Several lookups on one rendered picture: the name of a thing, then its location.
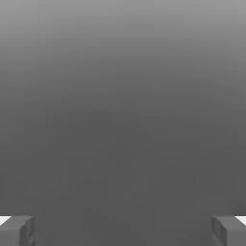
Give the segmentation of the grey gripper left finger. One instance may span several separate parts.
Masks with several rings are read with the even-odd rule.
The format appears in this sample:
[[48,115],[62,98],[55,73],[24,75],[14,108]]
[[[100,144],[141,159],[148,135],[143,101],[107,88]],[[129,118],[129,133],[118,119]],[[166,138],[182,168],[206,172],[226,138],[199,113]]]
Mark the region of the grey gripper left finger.
[[0,246],[36,246],[35,217],[0,216]]

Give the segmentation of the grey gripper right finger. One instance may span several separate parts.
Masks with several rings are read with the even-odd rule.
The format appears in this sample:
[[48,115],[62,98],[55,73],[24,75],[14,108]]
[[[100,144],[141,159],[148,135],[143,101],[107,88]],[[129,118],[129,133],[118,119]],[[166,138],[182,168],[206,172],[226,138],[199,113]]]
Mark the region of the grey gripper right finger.
[[246,216],[213,216],[214,246],[246,246]]

